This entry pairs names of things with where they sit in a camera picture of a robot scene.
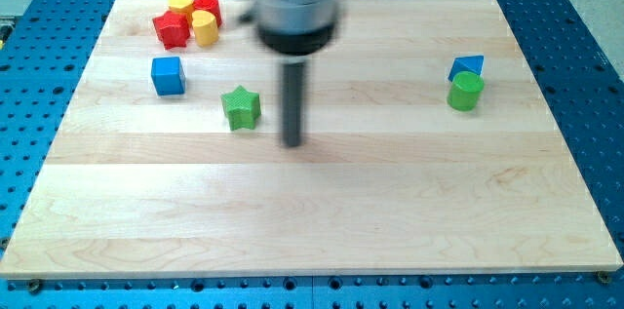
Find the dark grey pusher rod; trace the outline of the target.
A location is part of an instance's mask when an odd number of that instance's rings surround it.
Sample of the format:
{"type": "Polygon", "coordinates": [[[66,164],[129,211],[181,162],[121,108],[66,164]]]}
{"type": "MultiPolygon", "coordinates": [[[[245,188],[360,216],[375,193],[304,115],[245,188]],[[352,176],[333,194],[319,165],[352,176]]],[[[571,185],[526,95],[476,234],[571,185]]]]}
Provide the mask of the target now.
{"type": "Polygon", "coordinates": [[[298,147],[302,142],[306,63],[306,57],[289,57],[282,62],[281,133],[282,141],[287,147],[298,147]]]}

